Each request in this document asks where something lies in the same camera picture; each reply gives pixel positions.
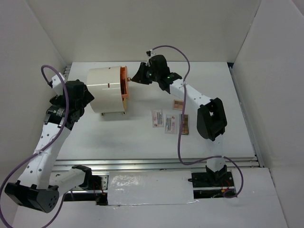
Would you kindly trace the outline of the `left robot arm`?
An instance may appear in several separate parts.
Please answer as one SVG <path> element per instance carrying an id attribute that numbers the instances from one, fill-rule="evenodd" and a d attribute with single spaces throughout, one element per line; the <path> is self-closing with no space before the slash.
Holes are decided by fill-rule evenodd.
<path id="1" fill-rule="evenodd" d="M 75 187 L 84 190 L 93 185 L 92 170 L 83 165 L 74 165 L 65 174 L 51 177 L 57 156 L 74 124 L 83 116 L 85 107 L 93 101 L 87 86 L 79 81 L 65 83 L 69 99 L 66 110 L 64 90 L 50 99 L 42 134 L 37 144 L 35 157 L 15 183 L 8 183 L 5 193 L 18 205 L 51 212 L 59 197 Z"/>

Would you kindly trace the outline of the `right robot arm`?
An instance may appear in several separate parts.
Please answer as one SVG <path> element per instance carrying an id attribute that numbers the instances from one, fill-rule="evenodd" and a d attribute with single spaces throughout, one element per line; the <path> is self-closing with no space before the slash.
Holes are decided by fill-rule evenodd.
<path id="1" fill-rule="evenodd" d="M 204 158 L 207 162 L 207 182 L 212 186 L 219 185 L 227 173 L 223 157 L 223 134 L 227 119 L 222 101 L 203 95 L 188 85 L 183 77 L 171 72 L 163 55 L 156 55 L 152 51 L 148 51 L 147 55 L 149 59 L 140 64 L 131 81 L 144 85 L 156 82 L 161 90 L 191 103 L 197 113 L 197 131 L 206 140 L 211 153 Z"/>

